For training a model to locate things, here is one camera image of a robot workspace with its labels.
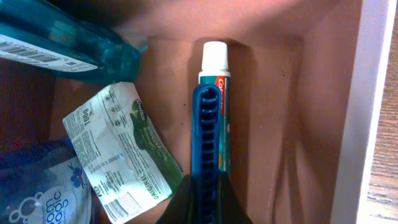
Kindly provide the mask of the clear foam pump bottle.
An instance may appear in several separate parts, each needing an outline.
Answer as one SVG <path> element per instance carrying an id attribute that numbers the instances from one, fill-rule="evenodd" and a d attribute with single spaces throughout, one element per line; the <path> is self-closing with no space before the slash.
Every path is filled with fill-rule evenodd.
<path id="1" fill-rule="evenodd" d="M 97 214 L 69 138 L 1 147 L 1 223 L 87 224 Z"/>

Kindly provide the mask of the blue disposable razor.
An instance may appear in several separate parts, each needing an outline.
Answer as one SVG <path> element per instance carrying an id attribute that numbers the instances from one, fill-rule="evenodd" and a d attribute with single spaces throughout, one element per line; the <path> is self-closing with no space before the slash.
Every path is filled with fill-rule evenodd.
<path id="1" fill-rule="evenodd" d="M 195 223 L 216 222 L 221 92 L 214 84 L 193 91 L 192 177 Z"/>

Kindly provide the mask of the green white soap packet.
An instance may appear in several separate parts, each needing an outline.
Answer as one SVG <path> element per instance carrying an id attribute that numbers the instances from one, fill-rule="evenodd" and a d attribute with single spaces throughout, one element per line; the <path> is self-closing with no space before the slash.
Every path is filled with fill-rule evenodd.
<path id="1" fill-rule="evenodd" d="M 126 223 L 171 197 L 182 171 L 133 83 L 108 85 L 63 125 L 111 223 Z"/>

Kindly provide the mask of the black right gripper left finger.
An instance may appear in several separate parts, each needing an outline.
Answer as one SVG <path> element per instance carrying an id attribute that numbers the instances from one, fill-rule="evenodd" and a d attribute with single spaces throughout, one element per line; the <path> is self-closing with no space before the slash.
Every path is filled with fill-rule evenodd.
<path id="1" fill-rule="evenodd" d="M 192 176 L 186 175 L 156 224 L 193 223 Z"/>

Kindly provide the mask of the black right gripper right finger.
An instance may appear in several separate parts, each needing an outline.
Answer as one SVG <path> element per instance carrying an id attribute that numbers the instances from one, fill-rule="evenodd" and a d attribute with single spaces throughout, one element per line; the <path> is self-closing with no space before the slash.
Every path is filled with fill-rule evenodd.
<path id="1" fill-rule="evenodd" d="M 251 219 L 240 204 L 229 180 L 229 176 L 225 171 L 218 172 L 217 223 L 252 224 Z"/>

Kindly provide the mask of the green Colgate toothpaste tube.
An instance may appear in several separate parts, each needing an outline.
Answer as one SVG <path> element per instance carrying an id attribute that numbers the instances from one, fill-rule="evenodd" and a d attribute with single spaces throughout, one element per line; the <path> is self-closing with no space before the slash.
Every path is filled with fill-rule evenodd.
<path id="1" fill-rule="evenodd" d="M 231 74 L 228 66 L 228 46 L 225 42 L 209 41 L 203 44 L 199 84 L 214 84 L 221 92 L 221 130 L 219 170 L 230 175 L 229 88 Z"/>

